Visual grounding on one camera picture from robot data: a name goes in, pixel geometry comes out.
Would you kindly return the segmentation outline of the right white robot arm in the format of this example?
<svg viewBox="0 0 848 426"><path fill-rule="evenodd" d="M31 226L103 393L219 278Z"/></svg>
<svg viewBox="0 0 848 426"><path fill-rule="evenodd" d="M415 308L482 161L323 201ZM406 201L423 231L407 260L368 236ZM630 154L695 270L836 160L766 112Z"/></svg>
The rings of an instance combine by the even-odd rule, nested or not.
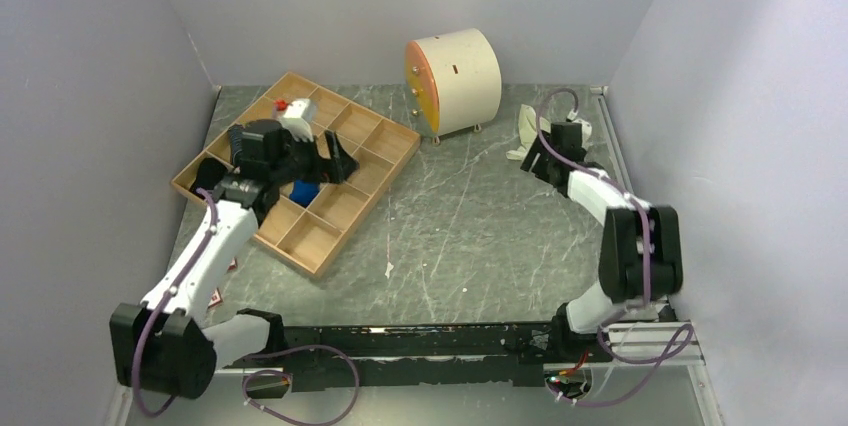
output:
<svg viewBox="0 0 848 426"><path fill-rule="evenodd" d="M633 196L585 157L581 126L559 122L537 135L521 164L602 226L597 280L561 308L565 324L549 335L552 353L564 361L583 353L587 334L628 306L674 295L684 281L677 211Z"/></svg>

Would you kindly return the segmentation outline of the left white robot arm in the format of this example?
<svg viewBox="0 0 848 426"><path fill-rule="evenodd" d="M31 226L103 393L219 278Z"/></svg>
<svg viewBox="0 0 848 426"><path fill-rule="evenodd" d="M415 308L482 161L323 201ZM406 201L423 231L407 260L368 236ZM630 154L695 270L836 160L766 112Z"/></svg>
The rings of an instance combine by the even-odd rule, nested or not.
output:
<svg viewBox="0 0 848 426"><path fill-rule="evenodd" d="M165 277L135 304L113 311L109 331L119 383L144 391L197 399L214 373L243 358L272 366L287 341L277 313L245 309L209 328L204 316L214 290L239 250L268 219L283 186L297 181L340 184L359 168L338 135L325 131L327 155L315 138L260 119L237 129L235 169L212 188L197 188L206 212L186 249Z"/></svg>

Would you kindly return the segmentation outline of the blue underwear white trim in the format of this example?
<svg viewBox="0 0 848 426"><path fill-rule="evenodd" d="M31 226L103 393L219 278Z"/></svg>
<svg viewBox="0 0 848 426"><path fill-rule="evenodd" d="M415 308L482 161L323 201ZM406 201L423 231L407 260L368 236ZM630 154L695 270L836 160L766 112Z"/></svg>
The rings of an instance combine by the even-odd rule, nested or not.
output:
<svg viewBox="0 0 848 426"><path fill-rule="evenodd" d="M307 208L311 202L317 197L321 189L319 183L296 180L292 184L292 190L288 198L293 203Z"/></svg>

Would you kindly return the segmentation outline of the cream cloth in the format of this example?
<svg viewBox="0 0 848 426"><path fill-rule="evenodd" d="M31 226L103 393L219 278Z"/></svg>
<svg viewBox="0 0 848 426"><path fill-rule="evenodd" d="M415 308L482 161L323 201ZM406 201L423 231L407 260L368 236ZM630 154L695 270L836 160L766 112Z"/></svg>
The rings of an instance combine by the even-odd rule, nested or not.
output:
<svg viewBox="0 0 848 426"><path fill-rule="evenodd" d="M538 137L537 125L543 132L550 132L551 122L546 118L537 120L536 110L527 104L522 104L517 116L517 132L520 145L506 152L506 159L511 161L523 161Z"/></svg>

